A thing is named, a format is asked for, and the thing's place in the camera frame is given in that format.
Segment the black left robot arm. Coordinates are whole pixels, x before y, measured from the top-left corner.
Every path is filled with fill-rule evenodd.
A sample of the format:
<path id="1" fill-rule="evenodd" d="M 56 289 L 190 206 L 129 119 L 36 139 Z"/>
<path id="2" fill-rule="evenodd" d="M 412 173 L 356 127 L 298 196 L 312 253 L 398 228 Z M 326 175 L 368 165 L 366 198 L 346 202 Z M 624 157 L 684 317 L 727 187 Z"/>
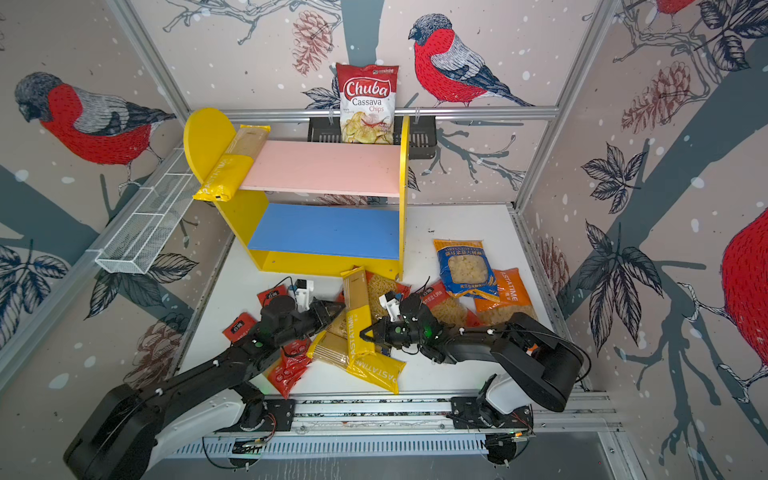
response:
<path id="1" fill-rule="evenodd" d="M 215 431 L 262 426 L 275 433 L 252 380 L 278 362 L 290 343 L 325 330 L 343 312 L 341 302 L 314 299 L 298 309 L 278 296 L 254 318 L 244 312 L 226 328 L 230 346 L 217 356 L 164 381 L 110 390 L 63 455 L 78 479 L 139 479 L 178 448 Z"/>

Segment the yellow spaghetti pack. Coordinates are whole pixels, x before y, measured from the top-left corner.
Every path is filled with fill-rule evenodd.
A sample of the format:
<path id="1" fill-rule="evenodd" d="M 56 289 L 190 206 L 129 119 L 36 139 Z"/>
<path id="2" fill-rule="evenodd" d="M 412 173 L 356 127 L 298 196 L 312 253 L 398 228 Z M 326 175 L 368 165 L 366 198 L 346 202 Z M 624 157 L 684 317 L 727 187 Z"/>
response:
<path id="1" fill-rule="evenodd" d="M 342 279 L 348 354 L 351 360 L 356 360 L 376 352 L 375 344 L 360 336 L 363 330 L 372 326 L 366 271 L 357 267 L 343 272 Z"/>
<path id="2" fill-rule="evenodd" d="M 270 126 L 242 125 L 193 198 L 230 201 L 253 167 L 271 133 Z"/>
<path id="3" fill-rule="evenodd" d="M 313 361 L 336 366 L 392 394 L 400 392 L 398 380 L 406 364 L 378 352 L 351 360 L 346 338 L 328 333 L 315 348 L 308 348 L 307 356 Z"/>

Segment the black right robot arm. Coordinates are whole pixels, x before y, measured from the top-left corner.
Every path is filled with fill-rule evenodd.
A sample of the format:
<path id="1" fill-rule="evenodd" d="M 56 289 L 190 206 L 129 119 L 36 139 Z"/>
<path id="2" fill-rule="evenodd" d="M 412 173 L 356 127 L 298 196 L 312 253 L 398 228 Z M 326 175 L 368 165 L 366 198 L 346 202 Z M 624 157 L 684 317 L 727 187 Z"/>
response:
<path id="1" fill-rule="evenodd" d="M 438 364 L 496 363 L 530 401 L 553 412 L 565 410 L 574 385 L 583 379 L 588 354 L 525 313 L 488 328 L 461 327 L 437 320 L 416 295 L 399 302 L 388 293 L 384 299 L 396 315 L 362 329 L 357 338 L 400 350 L 415 346 Z"/>

